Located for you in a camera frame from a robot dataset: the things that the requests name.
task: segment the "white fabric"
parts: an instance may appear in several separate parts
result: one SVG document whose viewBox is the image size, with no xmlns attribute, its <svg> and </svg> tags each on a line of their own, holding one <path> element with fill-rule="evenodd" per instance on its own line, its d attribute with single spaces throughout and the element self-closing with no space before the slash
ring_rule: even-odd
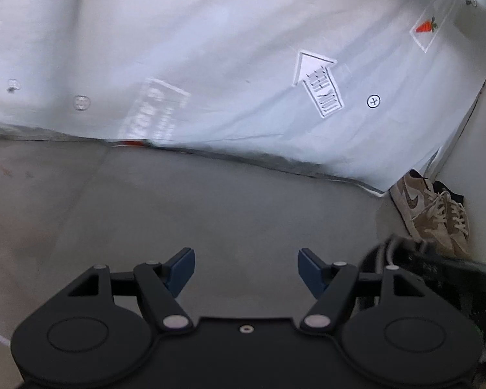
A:
<svg viewBox="0 0 486 389">
<path fill-rule="evenodd" d="M 384 191 L 449 139 L 486 79 L 486 0 L 467 1 L 0 0 L 0 133 L 266 155 Z M 436 32 L 415 33 L 432 16 Z M 301 50 L 337 61 L 342 109 L 322 117 L 292 86 Z"/>
</svg>

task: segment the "carrot print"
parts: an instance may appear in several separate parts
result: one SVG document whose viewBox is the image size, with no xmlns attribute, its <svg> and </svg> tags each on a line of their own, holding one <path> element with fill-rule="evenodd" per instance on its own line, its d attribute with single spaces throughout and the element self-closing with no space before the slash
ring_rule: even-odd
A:
<svg viewBox="0 0 486 389">
<path fill-rule="evenodd" d="M 432 20 L 426 20 L 421 25 L 416 28 L 416 32 L 434 32 L 437 29 L 436 18 L 432 18 Z"/>
</svg>

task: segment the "white arrow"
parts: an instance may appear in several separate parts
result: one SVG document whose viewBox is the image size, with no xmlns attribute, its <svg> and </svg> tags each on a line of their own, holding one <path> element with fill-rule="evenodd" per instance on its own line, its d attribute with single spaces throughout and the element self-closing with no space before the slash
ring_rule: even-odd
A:
<svg viewBox="0 0 486 389">
<path fill-rule="evenodd" d="M 296 86 L 307 75 L 311 75 L 314 71 L 317 71 L 319 68 L 327 66 L 328 64 L 334 66 L 337 64 L 337 60 L 324 55 L 312 53 L 311 51 L 299 51 L 292 85 Z"/>
</svg>

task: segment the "pair of sneakers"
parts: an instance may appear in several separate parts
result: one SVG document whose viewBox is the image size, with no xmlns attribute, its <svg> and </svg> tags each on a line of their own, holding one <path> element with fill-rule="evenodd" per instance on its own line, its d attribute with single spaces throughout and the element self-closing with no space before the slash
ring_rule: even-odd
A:
<svg viewBox="0 0 486 389">
<path fill-rule="evenodd" d="M 433 240 L 442 256 L 470 259 L 463 196 L 441 182 L 432 183 L 416 170 L 405 174 L 390 193 L 414 240 Z"/>
</svg>

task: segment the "shoe sole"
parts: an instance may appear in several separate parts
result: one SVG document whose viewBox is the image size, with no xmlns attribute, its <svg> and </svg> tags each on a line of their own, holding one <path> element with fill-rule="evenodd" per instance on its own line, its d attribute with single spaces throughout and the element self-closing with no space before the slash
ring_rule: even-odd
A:
<svg viewBox="0 0 486 389">
<path fill-rule="evenodd" d="M 389 192 L 391 193 L 391 197 L 392 197 L 392 201 L 394 202 L 394 205 L 396 206 L 400 215 L 402 216 L 403 222 L 405 223 L 405 227 L 407 227 L 408 233 L 416 241 L 423 240 L 419 235 L 419 232 L 416 229 L 414 222 L 412 221 L 411 211 L 409 210 L 405 198 L 399 192 L 398 187 L 396 185 L 392 186 Z"/>
</svg>

